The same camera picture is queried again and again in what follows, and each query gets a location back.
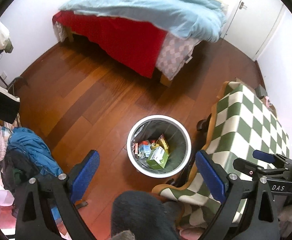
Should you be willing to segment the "green cardboard box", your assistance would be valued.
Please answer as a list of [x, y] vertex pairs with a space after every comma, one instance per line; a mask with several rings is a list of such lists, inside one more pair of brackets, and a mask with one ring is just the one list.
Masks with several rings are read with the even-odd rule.
[[161, 170], [165, 168], [168, 158], [168, 152], [158, 146], [151, 151], [146, 162], [152, 169]]

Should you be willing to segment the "yellow gold snack bag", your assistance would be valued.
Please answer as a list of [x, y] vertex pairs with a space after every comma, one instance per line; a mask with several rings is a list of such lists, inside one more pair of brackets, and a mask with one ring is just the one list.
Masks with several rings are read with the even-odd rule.
[[160, 137], [158, 138], [156, 143], [159, 144], [167, 154], [169, 154], [169, 145], [168, 145], [168, 143], [167, 143], [167, 141], [165, 139], [164, 134], [160, 135]]

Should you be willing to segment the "black furry slipper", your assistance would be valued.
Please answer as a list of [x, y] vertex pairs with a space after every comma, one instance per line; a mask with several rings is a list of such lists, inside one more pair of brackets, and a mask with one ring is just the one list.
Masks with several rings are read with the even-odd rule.
[[180, 239], [176, 202], [162, 202], [149, 193], [125, 191], [112, 205], [111, 239]]

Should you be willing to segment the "blue jacket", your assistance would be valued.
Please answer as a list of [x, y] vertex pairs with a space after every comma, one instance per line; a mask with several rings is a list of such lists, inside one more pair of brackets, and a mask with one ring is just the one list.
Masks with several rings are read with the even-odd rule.
[[63, 173], [43, 139], [25, 127], [16, 127], [8, 140], [8, 150], [17, 150], [27, 157], [42, 175], [55, 177]]

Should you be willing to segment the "red bed sheet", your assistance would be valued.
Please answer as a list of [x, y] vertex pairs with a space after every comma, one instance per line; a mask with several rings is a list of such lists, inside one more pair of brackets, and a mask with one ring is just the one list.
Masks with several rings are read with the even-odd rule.
[[53, 23], [60, 23], [78, 35], [96, 43], [109, 56], [139, 75], [153, 76], [157, 58], [167, 35], [150, 22], [121, 17], [78, 15], [72, 11], [57, 12]]

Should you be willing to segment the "green white checkered tablecloth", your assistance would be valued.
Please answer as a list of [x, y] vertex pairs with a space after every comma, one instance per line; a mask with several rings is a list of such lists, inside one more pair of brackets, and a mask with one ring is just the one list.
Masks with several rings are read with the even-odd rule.
[[[250, 180], [250, 177], [233, 168], [236, 158], [246, 159], [263, 168], [273, 168], [272, 164], [253, 158], [253, 151], [292, 157], [288, 135], [276, 116], [239, 82], [223, 84], [218, 102], [212, 108], [203, 149], [227, 173], [235, 173], [242, 180]], [[220, 207], [195, 165], [183, 186], [161, 184], [152, 192], [181, 204], [182, 214], [177, 220], [179, 229], [205, 228]]]

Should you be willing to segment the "white round trash bin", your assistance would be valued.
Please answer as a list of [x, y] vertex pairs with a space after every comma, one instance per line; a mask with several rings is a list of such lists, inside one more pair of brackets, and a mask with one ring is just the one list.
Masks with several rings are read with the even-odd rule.
[[[134, 154], [134, 145], [149, 140], [153, 150], [160, 146], [156, 141], [161, 134], [164, 134], [169, 145], [169, 158], [164, 169], [154, 170], [147, 164], [148, 158], [139, 159]], [[192, 151], [187, 130], [180, 122], [165, 115], [151, 115], [139, 120], [128, 134], [126, 148], [136, 170], [152, 178], [168, 178], [178, 174], [186, 167]]]

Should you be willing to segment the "blue white milk carton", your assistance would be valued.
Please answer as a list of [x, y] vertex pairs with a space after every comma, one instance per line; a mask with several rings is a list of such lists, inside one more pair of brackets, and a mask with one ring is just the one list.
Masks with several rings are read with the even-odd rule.
[[148, 158], [151, 154], [151, 143], [149, 140], [143, 140], [138, 144], [138, 154], [139, 159]]

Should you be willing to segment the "checkered pink grey mattress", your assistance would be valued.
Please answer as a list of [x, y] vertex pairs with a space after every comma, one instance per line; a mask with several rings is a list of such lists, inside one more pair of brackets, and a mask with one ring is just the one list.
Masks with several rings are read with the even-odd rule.
[[192, 59], [193, 50], [200, 42], [201, 40], [197, 38], [190, 37], [184, 40], [167, 33], [155, 67], [172, 81], [184, 64]]

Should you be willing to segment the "white closet door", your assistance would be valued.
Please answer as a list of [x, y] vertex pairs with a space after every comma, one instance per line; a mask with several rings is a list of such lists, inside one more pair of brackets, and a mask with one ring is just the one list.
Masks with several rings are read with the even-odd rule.
[[223, 39], [255, 61], [271, 38], [283, 7], [281, 0], [240, 0]]

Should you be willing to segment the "red soda can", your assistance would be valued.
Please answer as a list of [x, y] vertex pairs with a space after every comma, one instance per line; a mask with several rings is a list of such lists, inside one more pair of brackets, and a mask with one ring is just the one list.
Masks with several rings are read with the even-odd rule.
[[138, 155], [138, 143], [137, 142], [134, 145], [134, 154]]

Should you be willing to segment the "light blue duvet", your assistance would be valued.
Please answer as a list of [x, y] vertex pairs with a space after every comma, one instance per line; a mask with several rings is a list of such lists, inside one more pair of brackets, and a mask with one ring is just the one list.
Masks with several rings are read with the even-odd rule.
[[216, 0], [70, 0], [60, 11], [149, 22], [182, 39], [217, 42], [226, 15]]

